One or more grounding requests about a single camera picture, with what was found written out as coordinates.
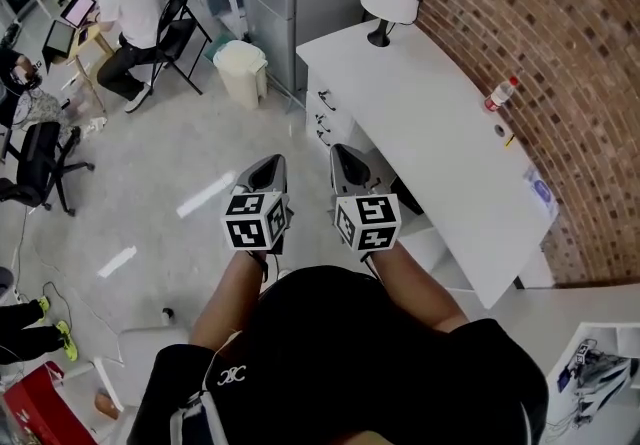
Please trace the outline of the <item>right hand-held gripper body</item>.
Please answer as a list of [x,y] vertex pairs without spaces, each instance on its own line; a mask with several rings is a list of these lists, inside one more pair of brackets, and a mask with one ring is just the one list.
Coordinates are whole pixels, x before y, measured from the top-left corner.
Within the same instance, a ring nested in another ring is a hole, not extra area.
[[330,166],[333,223],[343,242],[353,252],[391,249],[402,225],[397,195],[356,148],[333,145]]

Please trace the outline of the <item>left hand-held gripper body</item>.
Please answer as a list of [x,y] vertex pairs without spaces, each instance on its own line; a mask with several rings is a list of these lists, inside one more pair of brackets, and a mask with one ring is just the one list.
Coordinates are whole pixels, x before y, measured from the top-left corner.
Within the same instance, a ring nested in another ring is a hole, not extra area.
[[223,200],[220,220],[232,250],[281,253],[292,217],[286,159],[274,154],[238,176]]

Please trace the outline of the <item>white cabinet door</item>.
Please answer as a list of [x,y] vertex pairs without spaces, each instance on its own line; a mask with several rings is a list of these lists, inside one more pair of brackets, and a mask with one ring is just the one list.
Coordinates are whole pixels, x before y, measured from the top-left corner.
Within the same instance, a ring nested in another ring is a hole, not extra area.
[[356,148],[363,153],[367,153],[374,148],[373,142],[357,125],[352,128],[349,135],[326,132],[329,145],[324,144],[318,138],[316,131],[317,130],[309,127],[306,128],[307,135],[311,139],[312,144],[325,156],[329,156],[330,149],[335,144],[344,144]]
[[347,101],[340,95],[337,86],[333,83],[328,83],[323,76],[312,68],[308,68],[307,84],[308,92],[319,102],[320,106],[324,105],[324,103],[318,98],[317,92],[329,90],[331,92],[332,105],[336,108],[336,111],[350,114]]
[[321,105],[320,107],[308,105],[306,109],[306,121],[307,126],[313,130],[324,131],[321,127],[318,126],[315,115],[316,114],[324,114],[326,119],[324,120],[324,124],[327,128],[331,130],[329,133],[341,133],[345,135],[349,135],[354,125],[353,118],[341,111],[332,112],[325,105]]

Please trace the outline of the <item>person's right forearm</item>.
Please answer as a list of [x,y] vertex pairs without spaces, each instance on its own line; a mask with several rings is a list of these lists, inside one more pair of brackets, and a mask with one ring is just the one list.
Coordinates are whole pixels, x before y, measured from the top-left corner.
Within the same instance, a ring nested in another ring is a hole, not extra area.
[[449,333],[469,323],[450,293],[400,243],[373,252],[371,259],[394,303],[425,326]]

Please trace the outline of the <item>person's left forearm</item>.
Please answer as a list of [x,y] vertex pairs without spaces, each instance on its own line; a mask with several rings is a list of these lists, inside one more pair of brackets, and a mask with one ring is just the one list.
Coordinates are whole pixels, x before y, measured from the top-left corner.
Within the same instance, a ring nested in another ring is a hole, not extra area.
[[192,327],[190,344],[217,351],[246,326],[259,299],[264,266],[264,252],[237,251],[233,255]]

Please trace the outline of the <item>white desk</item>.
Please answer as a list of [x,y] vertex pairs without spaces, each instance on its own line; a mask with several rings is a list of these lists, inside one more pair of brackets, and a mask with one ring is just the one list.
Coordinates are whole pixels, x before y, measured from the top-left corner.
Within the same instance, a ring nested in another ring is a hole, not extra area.
[[418,27],[396,27],[384,48],[368,42],[373,28],[334,32],[301,45],[298,55],[337,86],[484,307],[515,282],[550,287],[542,243],[553,223],[523,180],[534,163],[516,136],[504,147],[512,128],[486,110],[483,93]]

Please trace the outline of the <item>person's black shirt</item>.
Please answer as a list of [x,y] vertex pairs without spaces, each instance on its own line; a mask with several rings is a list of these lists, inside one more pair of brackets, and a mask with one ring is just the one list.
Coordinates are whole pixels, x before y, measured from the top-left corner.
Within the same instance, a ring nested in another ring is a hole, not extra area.
[[211,393],[229,445],[331,445],[371,431],[392,445],[538,445],[548,388],[492,319],[433,330],[370,276],[304,268],[259,298],[220,351],[155,360],[127,445],[170,445],[170,420]]

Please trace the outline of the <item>white trash bin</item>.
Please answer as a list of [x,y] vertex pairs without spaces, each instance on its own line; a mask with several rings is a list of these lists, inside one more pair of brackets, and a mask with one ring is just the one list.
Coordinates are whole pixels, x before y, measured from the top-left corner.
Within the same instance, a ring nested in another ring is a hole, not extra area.
[[267,96],[264,52],[253,44],[231,40],[217,50],[213,57],[230,98],[243,107],[254,110]]

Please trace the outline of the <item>blue printed plastic bag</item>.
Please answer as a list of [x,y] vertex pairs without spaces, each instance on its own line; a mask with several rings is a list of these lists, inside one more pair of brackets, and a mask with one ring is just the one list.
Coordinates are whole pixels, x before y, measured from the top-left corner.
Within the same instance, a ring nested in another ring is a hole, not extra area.
[[530,165],[523,174],[523,180],[540,212],[551,225],[558,216],[558,202],[548,186],[542,179],[540,172],[534,165]]

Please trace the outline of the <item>plastic bottle with red label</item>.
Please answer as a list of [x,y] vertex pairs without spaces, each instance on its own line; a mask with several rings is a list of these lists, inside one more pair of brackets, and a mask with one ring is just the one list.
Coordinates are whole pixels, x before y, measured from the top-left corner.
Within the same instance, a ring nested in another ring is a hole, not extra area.
[[518,84],[519,80],[515,76],[501,82],[485,99],[485,108],[490,112],[496,112],[511,98]]

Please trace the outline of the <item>black folding chair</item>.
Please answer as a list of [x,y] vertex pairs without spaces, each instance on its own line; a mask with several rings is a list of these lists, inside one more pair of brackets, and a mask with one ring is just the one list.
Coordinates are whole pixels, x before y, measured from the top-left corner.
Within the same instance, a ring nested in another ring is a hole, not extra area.
[[[177,61],[187,47],[193,33],[199,30],[204,35],[204,42],[196,55],[196,60],[188,74],[185,74],[178,66]],[[156,79],[164,65],[173,68],[198,95],[203,92],[191,81],[191,75],[197,65],[198,57],[203,53],[205,46],[212,42],[211,36],[206,32],[194,13],[188,7],[188,0],[168,0],[158,23],[156,45],[147,64],[152,64],[152,73],[149,86],[154,90]]]

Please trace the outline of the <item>black office chair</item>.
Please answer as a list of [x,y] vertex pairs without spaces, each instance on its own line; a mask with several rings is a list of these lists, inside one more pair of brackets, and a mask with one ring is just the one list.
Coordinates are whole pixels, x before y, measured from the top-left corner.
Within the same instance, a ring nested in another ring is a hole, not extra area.
[[49,196],[56,188],[63,211],[74,217],[76,211],[67,205],[63,177],[71,172],[95,170],[89,162],[66,164],[72,150],[80,143],[81,129],[72,128],[64,145],[59,141],[61,125],[57,122],[41,122],[28,128],[21,150],[12,145],[8,152],[18,161],[16,180],[0,178],[0,203],[16,201],[29,208],[44,207],[50,211]]

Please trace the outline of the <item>wooden table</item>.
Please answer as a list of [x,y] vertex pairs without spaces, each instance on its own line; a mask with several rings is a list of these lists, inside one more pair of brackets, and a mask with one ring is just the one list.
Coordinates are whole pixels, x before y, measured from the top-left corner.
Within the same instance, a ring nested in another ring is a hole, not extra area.
[[[97,47],[100,51],[100,57],[93,62],[88,69],[85,68],[80,53],[87,48]],[[97,71],[103,64],[114,54],[114,49],[105,39],[98,25],[91,25],[82,30],[78,29],[73,36],[70,50],[67,56],[67,64],[74,64],[78,73],[86,80],[96,78]]]

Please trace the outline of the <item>black monitor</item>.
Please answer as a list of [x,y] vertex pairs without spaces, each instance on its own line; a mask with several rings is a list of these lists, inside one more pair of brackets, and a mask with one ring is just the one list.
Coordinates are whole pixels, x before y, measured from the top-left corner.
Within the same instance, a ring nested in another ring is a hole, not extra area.
[[56,59],[67,59],[71,52],[77,29],[59,20],[53,20],[42,47],[46,72]]

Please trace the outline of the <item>red box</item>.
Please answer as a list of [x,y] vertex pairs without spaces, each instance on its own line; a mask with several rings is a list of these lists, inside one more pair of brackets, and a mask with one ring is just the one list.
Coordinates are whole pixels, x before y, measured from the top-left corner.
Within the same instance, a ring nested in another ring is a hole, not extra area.
[[4,400],[18,425],[41,445],[98,445],[54,388],[63,378],[63,370],[46,361],[14,384]]

